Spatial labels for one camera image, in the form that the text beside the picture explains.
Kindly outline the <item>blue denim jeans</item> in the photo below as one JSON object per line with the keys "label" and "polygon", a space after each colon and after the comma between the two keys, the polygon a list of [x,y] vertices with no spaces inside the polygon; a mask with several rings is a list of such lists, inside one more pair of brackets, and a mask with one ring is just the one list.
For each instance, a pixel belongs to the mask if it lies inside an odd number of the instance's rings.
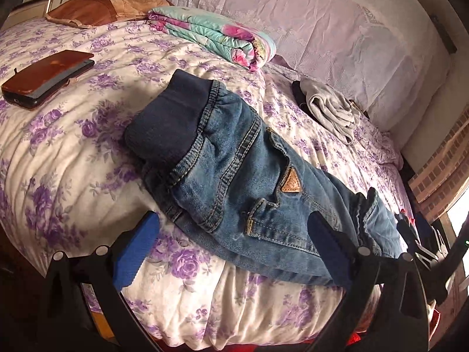
{"label": "blue denim jeans", "polygon": [[309,164],[219,81],[176,70],[124,139],[166,216],[241,269],[332,285],[319,253],[327,239],[308,233],[312,212],[355,246],[386,258],[402,253],[394,215],[374,189],[352,192]]}

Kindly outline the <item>beige checkered curtain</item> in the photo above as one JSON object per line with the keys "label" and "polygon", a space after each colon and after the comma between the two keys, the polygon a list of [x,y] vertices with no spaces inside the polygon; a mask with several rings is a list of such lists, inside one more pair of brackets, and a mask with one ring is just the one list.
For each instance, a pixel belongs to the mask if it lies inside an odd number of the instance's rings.
{"label": "beige checkered curtain", "polygon": [[421,214],[437,220],[468,188],[468,110],[464,110],[426,164],[409,181]]}

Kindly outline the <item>purple floral bed quilt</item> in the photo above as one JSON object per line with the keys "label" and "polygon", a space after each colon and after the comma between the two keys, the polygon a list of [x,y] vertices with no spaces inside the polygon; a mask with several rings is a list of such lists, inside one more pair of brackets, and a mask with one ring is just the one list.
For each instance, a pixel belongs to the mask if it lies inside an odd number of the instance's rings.
{"label": "purple floral bed quilt", "polygon": [[[95,66],[35,111],[1,104],[1,225],[40,273],[57,250],[86,255],[156,209],[123,130],[177,69],[224,83],[352,191],[374,187],[391,211],[409,209],[392,141],[363,119],[355,142],[342,144],[296,106],[289,78],[275,67],[249,72],[144,21],[76,29],[40,18],[1,33],[1,79],[66,49],[91,53]],[[245,272],[163,220],[123,294],[155,338],[201,350],[309,339],[343,291]]]}

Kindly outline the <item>folded grey sweatpants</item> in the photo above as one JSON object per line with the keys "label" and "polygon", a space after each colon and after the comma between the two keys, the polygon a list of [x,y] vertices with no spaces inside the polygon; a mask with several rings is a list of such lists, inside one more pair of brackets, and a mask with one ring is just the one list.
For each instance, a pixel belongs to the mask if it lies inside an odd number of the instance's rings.
{"label": "folded grey sweatpants", "polygon": [[355,141],[355,128],[361,111],[341,93],[317,79],[301,78],[292,82],[296,104],[311,119],[345,145]]}

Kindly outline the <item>white lace headboard cover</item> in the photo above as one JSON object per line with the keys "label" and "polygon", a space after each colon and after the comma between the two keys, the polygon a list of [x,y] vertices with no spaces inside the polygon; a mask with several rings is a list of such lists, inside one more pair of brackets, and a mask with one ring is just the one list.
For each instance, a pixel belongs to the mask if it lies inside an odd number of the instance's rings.
{"label": "white lace headboard cover", "polygon": [[169,0],[270,35],[287,64],[330,84],[403,141],[446,80],[450,57],[417,0]]}

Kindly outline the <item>folded teal pink floral blanket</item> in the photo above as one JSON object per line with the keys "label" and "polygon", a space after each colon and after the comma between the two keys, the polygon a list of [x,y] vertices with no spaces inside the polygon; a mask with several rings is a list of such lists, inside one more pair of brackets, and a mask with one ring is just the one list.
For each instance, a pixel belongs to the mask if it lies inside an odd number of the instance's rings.
{"label": "folded teal pink floral blanket", "polygon": [[148,19],[155,29],[197,43],[250,71],[262,68],[277,52],[264,32],[206,10],[159,6],[149,11]]}

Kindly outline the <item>brown orange pillow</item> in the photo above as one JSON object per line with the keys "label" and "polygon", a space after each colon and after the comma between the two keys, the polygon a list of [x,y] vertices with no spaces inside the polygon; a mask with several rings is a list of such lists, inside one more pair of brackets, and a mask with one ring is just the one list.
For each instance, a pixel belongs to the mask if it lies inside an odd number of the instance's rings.
{"label": "brown orange pillow", "polygon": [[171,5],[168,0],[68,0],[49,11],[45,18],[59,25],[91,29],[143,20],[153,8]]}

